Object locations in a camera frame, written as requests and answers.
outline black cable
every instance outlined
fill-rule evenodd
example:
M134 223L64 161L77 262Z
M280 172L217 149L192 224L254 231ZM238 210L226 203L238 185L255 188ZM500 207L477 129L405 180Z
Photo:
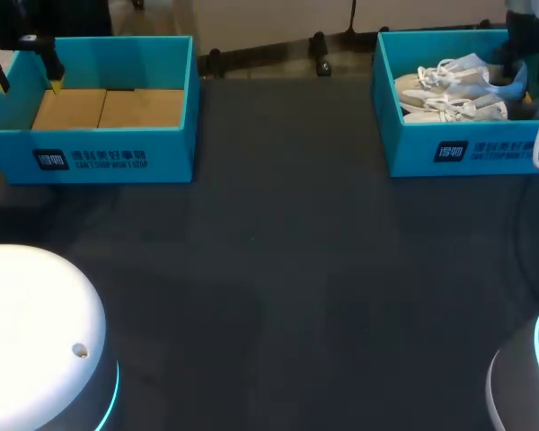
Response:
M349 32L353 32L353 19L355 18L356 16L356 2L358 0L353 0L351 2L351 17L349 18L349 28L348 28L348 31Z

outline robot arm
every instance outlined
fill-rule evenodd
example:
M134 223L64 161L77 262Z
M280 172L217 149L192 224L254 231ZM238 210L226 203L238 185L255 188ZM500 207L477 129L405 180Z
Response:
M34 51L46 67L46 75L54 92L59 92L64 78L64 66L57 57L55 40L30 35L20 0L0 0L0 49ZM0 91L8 92L10 84L0 66Z

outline shoelace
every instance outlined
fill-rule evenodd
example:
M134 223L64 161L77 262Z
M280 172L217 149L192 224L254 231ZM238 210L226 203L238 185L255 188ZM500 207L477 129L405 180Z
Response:
M446 118L451 120L459 120L462 117L475 117L477 108L473 104L473 101L469 99L457 99L449 101L445 97L439 97L434 99L427 99L423 104L426 110L432 110L435 112L444 112Z
M447 67L453 59L447 58L441 60L437 67L418 67L417 75L420 83L424 88L431 88L439 83L456 84L460 80L455 79L455 74L451 72L450 67Z

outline cardboard box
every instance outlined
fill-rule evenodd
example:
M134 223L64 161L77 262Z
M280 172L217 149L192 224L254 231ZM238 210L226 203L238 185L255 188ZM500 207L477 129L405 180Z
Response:
M106 90L46 90L32 130L97 128Z
M107 92L100 128L177 128L183 90Z
M17 52L6 73L10 91L0 93L0 169L8 182L191 181L199 112L191 37L61 38L56 48L64 89L179 91L181 109L170 111L169 123L177 126L32 130L49 82L38 56Z
M389 172L394 177L539 173L533 142L539 121L405 124L393 80L444 58L476 53L492 62L505 30L380 33L372 95Z

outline logo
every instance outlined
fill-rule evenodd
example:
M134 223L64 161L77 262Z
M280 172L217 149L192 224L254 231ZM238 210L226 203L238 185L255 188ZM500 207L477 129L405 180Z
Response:
M437 146L433 162L461 162L467 150L467 141L443 141Z
M43 171L67 171L69 169L62 150L34 150L34 157Z

